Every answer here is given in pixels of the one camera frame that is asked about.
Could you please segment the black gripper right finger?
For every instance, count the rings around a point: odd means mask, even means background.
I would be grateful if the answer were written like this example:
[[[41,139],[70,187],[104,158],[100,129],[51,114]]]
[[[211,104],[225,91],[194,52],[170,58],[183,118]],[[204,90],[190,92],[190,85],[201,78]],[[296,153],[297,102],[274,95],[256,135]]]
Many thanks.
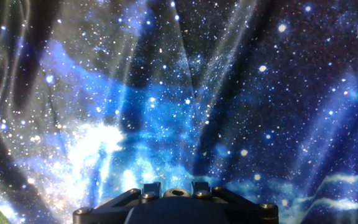
[[[207,208],[208,215],[219,215],[228,223],[278,224],[278,206],[272,202],[254,203],[221,186],[192,182],[191,193]]]

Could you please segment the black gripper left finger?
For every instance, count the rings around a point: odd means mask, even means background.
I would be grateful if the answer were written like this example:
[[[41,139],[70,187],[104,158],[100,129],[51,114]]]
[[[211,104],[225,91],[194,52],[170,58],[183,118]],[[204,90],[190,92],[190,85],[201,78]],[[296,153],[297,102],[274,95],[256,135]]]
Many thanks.
[[[73,224],[123,224],[136,206],[161,198],[161,183],[144,184],[141,189],[130,189],[113,199],[107,199],[96,208],[81,207],[72,213]]]

